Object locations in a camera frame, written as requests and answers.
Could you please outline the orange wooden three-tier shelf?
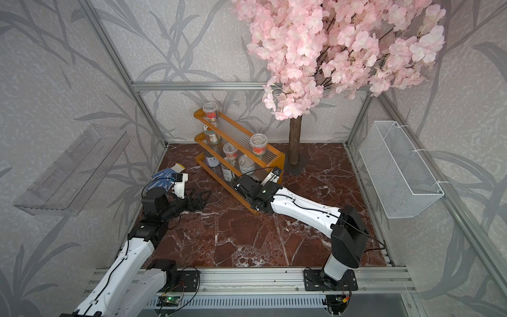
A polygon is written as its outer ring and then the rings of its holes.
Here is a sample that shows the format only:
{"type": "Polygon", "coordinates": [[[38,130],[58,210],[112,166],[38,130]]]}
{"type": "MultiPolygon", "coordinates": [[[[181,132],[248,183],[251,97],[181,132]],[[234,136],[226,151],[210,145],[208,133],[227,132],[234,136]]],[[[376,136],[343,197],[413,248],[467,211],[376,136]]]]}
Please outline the orange wooden three-tier shelf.
{"type": "MultiPolygon", "coordinates": [[[[243,128],[241,125],[230,119],[228,116],[224,115],[222,112],[219,112],[219,117],[217,118],[216,122],[207,121],[204,118],[204,112],[201,108],[194,112],[194,118],[199,120],[203,125],[208,125],[220,136],[220,144],[218,145],[208,144],[205,140],[205,134],[203,131],[195,136],[194,140],[204,149],[204,152],[195,158],[196,162],[201,167],[203,167],[203,169],[205,169],[220,185],[222,185],[227,192],[233,195],[243,206],[247,207],[253,214],[258,214],[259,211],[253,210],[248,202],[234,190],[236,180],[241,175],[245,174],[241,173],[238,160],[235,165],[231,165],[226,160],[226,155],[223,152],[223,146],[226,143],[232,143],[238,149],[238,159],[242,155],[248,155],[248,157],[250,157],[256,163],[256,170],[250,177],[260,183],[269,174],[273,167],[278,167],[283,171],[285,154],[281,153],[273,146],[267,144],[266,153],[262,157],[255,156],[250,145],[250,138],[253,136],[253,133],[248,131],[246,128],[243,128]],[[204,156],[204,153],[206,151],[210,152],[213,156],[218,158],[220,162],[223,162],[236,174],[236,179],[234,182],[226,182],[224,180],[220,165],[215,168],[210,168],[207,166],[204,156]]],[[[281,177],[277,183],[281,184],[282,179],[283,173],[281,174],[281,177]]]]}

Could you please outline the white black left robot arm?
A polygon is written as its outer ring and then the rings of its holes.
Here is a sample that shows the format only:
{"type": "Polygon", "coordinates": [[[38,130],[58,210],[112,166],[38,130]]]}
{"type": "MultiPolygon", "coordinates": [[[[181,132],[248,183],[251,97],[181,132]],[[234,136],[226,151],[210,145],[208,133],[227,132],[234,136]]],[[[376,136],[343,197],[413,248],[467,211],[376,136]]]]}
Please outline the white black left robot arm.
{"type": "Polygon", "coordinates": [[[152,188],[141,202],[143,218],[128,235],[105,276],[72,313],[62,316],[138,316],[155,294],[179,287],[181,278],[174,260],[154,260],[141,279],[131,286],[141,266],[151,257],[168,230],[168,223],[185,211],[201,211],[212,191],[183,191],[176,195],[152,188]]]}

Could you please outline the clear seed jar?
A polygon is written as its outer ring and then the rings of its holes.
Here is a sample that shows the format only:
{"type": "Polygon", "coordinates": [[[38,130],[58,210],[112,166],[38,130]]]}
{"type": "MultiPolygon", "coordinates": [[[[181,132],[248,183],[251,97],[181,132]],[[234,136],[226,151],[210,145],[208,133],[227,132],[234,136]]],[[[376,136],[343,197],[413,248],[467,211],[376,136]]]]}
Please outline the clear seed jar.
{"type": "Polygon", "coordinates": [[[216,122],[219,117],[219,105],[216,102],[207,102],[202,106],[204,118],[209,122],[216,122]]]}
{"type": "Polygon", "coordinates": [[[256,133],[250,138],[250,145],[253,154],[262,157],[267,150],[267,137],[262,133],[256,133]]]}

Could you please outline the silver tin can green label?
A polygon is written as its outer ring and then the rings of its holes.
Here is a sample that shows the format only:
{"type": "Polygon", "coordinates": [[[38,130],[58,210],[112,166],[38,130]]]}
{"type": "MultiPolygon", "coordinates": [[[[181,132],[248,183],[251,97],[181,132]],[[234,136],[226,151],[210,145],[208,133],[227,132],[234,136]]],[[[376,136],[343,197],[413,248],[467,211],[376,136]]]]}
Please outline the silver tin can green label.
{"type": "Polygon", "coordinates": [[[239,157],[238,163],[242,174],[251,176],[256,170],[256,163],[248,155],[239,157]]]}

